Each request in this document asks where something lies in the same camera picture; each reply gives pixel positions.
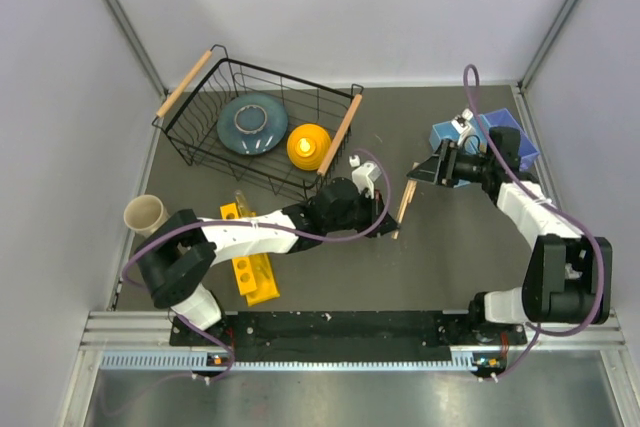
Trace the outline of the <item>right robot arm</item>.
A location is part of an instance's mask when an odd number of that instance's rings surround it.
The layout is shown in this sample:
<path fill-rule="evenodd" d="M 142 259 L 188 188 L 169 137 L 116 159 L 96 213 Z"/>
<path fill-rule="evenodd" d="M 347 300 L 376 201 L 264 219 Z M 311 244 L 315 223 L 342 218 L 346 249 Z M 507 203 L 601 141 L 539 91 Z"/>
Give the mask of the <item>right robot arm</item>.
<path fill-rule="evenodd" d="M 469 335 L 487 343 L 504 324 L 562 323 L 578 328 L 604 323 L 610 314 L 611 243 L 567 220 L 544 197 L 536 177 L 521 170 L 519 129 L 492 127 L 488 134 L 488 147 L 480 153 L 444 139 L 407 174 L 413 181 L 440 187 L 480 185 L 531 249 L 521 286 L 475 296 L 466 319 Z"/>

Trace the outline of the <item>wooden test tube clamp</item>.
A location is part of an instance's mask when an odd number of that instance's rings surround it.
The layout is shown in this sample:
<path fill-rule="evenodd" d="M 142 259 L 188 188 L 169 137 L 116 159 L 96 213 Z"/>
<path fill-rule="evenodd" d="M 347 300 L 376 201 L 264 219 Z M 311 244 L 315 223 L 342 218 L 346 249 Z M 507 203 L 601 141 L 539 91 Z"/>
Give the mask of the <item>wooden test tube clamp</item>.
<path fill-rule="evenodd" d="M 406 187 L 405 187 L 402 199 L 401 199 L 401 203 L 400 203 L 400 206 L 399 206 L 399 209 L 398 209 L 397 218 L 396 218 L 399 227 L 401 226 L 401 224 L 402 224 L 402 222 L 404 220 L 405 213 L 406 213 L 406 210 L 407 210 L 408 206 L 412 202 L 412 199 L 413 199 L 413 196 L 414 196 L 414 193 L 415 193 L 415 190 L 416 190 L 416 186 L 417 186 L 417 182 L 415 180 L 412 180 L 412 179 L 410 179 L 406 184 Z M 393 234 L 391 236 L 391 238 L 393 240 L 397 240 L 398 239 L 398 236 L 399 236 L 399 233 L 400 233 L 400 228 L 399 227 L 393 232 Z"/>

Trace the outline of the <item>glass test tube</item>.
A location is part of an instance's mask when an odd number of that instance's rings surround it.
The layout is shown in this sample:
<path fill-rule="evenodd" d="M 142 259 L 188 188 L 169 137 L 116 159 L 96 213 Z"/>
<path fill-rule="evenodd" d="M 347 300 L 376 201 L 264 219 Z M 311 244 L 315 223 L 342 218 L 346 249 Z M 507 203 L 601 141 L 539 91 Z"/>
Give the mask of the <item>glass test tube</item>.
<path fill-rule="evenodd" d="M 259 254 L 256 257 L 260 276 L 260 288 L 274 290 L 277 288 L 271 263 L 267 254 Z"/>
<path fill-rule="evenodd" d="M 251 208 L 247 200 L 247 197 L 245 196 L 242 190 L 240 189 L 236 190 L 234 192 L 234 196 L 235 196 L 236 208 L 238 210 L 238 214 L 240 217 L 246 218 L 246 217 L 254 217 L 256 215 L 256 213 Z"/>

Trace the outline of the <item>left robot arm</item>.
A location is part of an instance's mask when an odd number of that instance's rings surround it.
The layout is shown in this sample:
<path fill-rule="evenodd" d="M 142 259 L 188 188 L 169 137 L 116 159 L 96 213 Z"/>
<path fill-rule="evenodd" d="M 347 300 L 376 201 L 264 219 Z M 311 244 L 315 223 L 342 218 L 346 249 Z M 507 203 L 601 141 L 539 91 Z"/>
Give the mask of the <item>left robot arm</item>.
<path fill-rule="evenodd" d="M 202 285 L 209 269 L 233 258 L 293 254 L 323 243 L 375 238 L 399 227 L 379 191 L 338 178 L 306 201 L 248 219 L 199 219 L 191 209 L 171 216 L 137 248 L 143 285 L 157 309 L 171 310 L 205 343 L 226 334 L 214 294 Z"/>

